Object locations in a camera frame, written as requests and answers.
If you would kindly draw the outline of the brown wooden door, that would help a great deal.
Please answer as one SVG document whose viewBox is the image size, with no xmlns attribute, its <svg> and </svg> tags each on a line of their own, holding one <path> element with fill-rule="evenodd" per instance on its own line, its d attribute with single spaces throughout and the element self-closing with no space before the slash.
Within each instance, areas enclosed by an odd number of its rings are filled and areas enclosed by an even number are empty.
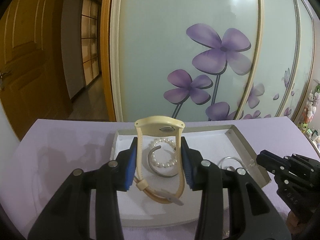
<svg viewBox="0 0 320 240">
<path fill-rule="evenodd" d="M 72 111 L 63 70 L 63 0 L 12 0 L 1 18 L 1 103 L 22 140 L 37 119 Z"/>
</svg>

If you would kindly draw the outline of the cream yellow wrist watch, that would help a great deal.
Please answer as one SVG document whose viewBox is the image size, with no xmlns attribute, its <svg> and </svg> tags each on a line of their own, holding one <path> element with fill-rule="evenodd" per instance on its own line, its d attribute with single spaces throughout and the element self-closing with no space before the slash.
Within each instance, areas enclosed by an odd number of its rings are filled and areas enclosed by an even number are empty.
<svg viewBox="0 0 320 240">
<path fill-rule="evenodd" d="M 135 128 L 137 132 L 136 175 L 134 176 L 136 187 L 155 202 L 160 204 L 174 203 L 182 206 L 183 202 L 180 200 L 180 197 L 184 192 L 185 178 L 181 159 L 181 135 L 185 128 L 184 122 L 167 116 L 150 116 L 137 120 L 135 122 Z M 145 135 L 161 139 L 165 137 L 175 137 L 174 150 L 177 160 L 175 166 L 177 167 L 177 174 L 179 176 L 179 185 L 175 193 L 153 189 L 147 180 L 143 178 L 142 146 Z"/>
</svg>

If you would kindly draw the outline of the grey cardboard tray box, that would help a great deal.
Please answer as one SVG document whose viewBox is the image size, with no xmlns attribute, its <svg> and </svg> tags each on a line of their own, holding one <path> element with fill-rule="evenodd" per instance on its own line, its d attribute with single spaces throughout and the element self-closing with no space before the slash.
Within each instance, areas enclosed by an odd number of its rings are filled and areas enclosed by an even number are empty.
<svg viewBox="0 0 320 240">
<path fill-rule="evenodd" d="M 222 158 L 234 156 L 244 162 L 259 187 L 264 187 L 271 181 L 267 171 L 255 164 L 256 152 L 235 125 L 187 127 L 182 135 L 190 148 L 200 151 L 203 159 L 217 165 Z M 178 176 L 162 178 L 153 174 L 149 168 L 148 153 L 154 144 L 161 145 L 161 149 L 154 152 L 157 161 L 167 163 L 173 158 L 173 149 L 169 143 L 159 142 L 159 139 L 145 135 L 142 146 L 143 177 L 154 189 L 175 193 L 179 185 Z M 174 167 L 158 170 L 164 173 L 177 171 Z M 182 206 L 160 204 L 150 199 L 136 185 L 132 185 L 127 192 L 118 193 L 121 222 L 128 227 L 161 227 L 195 221 L 199 216 L 201 195 L 201 191 L 192 191 L 186 185 L 180 198 Z"/>
</svg>

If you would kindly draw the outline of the grey metal cuff bangle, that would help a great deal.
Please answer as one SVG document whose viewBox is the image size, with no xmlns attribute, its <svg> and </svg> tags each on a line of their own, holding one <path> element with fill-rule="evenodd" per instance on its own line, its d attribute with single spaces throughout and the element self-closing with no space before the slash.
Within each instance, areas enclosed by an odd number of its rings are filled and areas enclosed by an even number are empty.
<svg viewBox="0 0 320 240">
<path fill-rule="evenodd" d="M 162 177 L 162 178 L 172 178 L 172 177 L 177 176 L 178 172 L 164 173 L 164 172 L 160 172 L 159 170 L 157 170 L 157 168 L 175 167 L 175 165 L 177 163 L 176 159 L 172 159 L 171 161 L 169 161 L 168 163 L 165 163 L 165 164 L 157 161 L 157 159 L 155 158 L 154 152 L 159 149 L 161 149 L 161 145 L 154 144 L 153 148 L 148 153 L 148 165 L 149 165 L 151 172 L 157 176 Z"/>
</svg>

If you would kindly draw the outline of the thin silver bangle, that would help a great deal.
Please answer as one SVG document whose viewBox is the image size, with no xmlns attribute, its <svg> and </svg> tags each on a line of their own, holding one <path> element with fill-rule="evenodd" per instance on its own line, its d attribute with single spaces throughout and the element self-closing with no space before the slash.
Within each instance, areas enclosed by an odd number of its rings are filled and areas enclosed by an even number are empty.
<svg viewBox="0 0 320 240">
<path fill-rule="evenodd" d="M 244 162 L 240 158 L 234 156 L 227 156 L 222 158 L 217 165 L 219 168 L 227 171 L 236 171 L 236 169 L 238 168 L 243 168 L 245 171 L 248 171 Z"/>
</svg>

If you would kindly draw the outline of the plush toy decorations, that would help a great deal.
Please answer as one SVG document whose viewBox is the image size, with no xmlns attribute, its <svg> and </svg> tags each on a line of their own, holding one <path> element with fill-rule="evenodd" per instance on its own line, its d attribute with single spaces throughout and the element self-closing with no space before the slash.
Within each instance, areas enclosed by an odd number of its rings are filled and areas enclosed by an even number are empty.
<svg viewBox="0 0 320 240">
<path fill-rule="evenodd" d="M 314 81 L 316 83 L 315 88 L 310 90 L 310 93 L 308 94 L 298 128 L 319 153 L 319 129 L 315 129 L 311 126 L 311 121 L 313 120 L 319 105 L 319 80 L 314 79 Z"/>
</svg>

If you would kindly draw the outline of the wardrobe door with purple flowers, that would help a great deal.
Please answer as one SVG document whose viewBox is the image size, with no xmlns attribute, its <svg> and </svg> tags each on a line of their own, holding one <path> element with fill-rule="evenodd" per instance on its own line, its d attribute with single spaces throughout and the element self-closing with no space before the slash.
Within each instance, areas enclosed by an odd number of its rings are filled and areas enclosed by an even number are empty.
<svg viewBox="0 0 320 240">
<path fill-rule="evenodd" d="M 102 0 L 108 119 L 299 122 L 319 64 L 319 0 Z"/>
</svg>

